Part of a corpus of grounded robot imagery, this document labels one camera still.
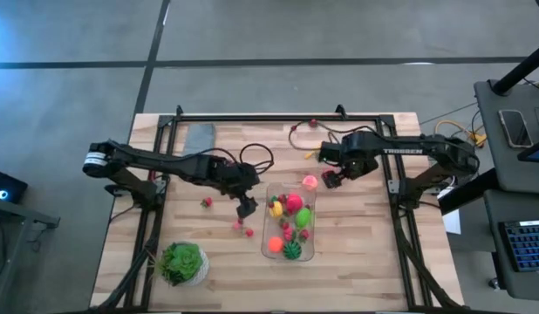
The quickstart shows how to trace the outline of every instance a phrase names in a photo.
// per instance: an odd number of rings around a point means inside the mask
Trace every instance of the yellow toy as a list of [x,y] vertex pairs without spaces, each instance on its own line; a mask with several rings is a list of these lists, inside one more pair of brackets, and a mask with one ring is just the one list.
[[283,205],[281,205],[281,202],[274,201],[273,203],[269,204],[269,214],[272,217],[279,217],[283,215]]

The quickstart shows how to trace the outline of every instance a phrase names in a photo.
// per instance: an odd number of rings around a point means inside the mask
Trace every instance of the smartphone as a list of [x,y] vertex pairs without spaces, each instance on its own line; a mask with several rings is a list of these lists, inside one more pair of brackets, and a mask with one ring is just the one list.
[[510,147],[533,146],[522,113],[517,110],[500,110],[498,114]]

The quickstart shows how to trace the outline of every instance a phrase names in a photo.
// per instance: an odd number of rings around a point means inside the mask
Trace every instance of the green ball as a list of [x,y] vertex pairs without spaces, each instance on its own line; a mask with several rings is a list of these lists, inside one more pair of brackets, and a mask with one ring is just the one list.
[[302,229],[304,228],[309,222],[312,217],[312,213],[308,208],[303,208],[298,211],[297,217],[295,218],[295,222],[297,223],[297,228]]
[[298,259],[301,253],[303,253],[303,249],[301,249],[301,245],[298,242],[288,242],[283,247],[283,255],[287,259]]

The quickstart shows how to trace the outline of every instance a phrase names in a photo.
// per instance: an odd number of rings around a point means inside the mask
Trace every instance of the keyboard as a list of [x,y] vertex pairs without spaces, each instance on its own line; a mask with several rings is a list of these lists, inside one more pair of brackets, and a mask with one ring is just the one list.
[[539,221],[501,222],[501,234],[514,270],[539,270]]

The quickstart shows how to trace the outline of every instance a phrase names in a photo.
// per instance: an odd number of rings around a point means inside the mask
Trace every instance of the concrete floor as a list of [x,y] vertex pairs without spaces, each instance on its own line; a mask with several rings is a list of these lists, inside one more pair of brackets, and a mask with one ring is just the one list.
[[[0,0],[1,62],[145,61],[161,0]],[[533,0],[173,0],[159,60],[525,56],[539,46]],[[156,69],[144,112],[417,112],[474,102],[473,83],[513,64]],[[92,141],[127,140],[143,68],[0,70],[0,169],[30,184],[24,202],[60,215],[29,248],[12,313],[83,310],[113,200],[81,173]],[[530,79],[539,79],[539,70]],[[476,106],[447,118],[467,125]],[[436,120],[422,126],[431,133]],[[451,129],[442,129],[448,135]],[[492,167],[479,152],[481,171]],[[466,304],[539,313],[493,292],[487,253],[454,250]]]

